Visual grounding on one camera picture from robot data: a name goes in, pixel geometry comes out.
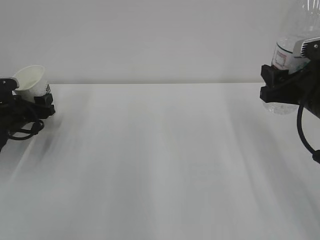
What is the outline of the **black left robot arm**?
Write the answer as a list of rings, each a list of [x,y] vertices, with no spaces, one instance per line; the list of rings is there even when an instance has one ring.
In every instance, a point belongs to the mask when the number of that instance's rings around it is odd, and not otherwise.
[[[34,102],[14,95],[18,82],[13,78],[0,79],[0,147],[8,140],[25,141],[45,127],[43,120],[56,113],[53,96],[35,96]]]

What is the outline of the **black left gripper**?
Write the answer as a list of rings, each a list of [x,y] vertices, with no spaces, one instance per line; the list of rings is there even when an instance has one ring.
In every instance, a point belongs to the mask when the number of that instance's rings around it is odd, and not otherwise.
[[[45,120],[56,113],[53,95],[34,96],[34,102],[22,99],[8,87],[0,87],[0,124],[14,125]]]

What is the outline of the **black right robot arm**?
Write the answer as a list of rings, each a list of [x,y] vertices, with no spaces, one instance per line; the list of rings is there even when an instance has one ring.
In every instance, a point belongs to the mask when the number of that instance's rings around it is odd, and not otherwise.
[[[265,85],[259,97],[265,108],[273,114],[288,115],[295,112],[305,100],[304,108],[320,116],[320,39],[298,40],[289,56],[293,72],[275,66],[262,65],[261,77]]]

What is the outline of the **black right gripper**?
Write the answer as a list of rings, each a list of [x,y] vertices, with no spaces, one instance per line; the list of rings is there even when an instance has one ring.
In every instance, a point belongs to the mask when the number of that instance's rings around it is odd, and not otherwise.
[[[260,75],[265,82],[260,89],[261,100],[265,103],[298,104],[307,91],[320,84],[320,59],[310,60],[294,74],[264,64]]]

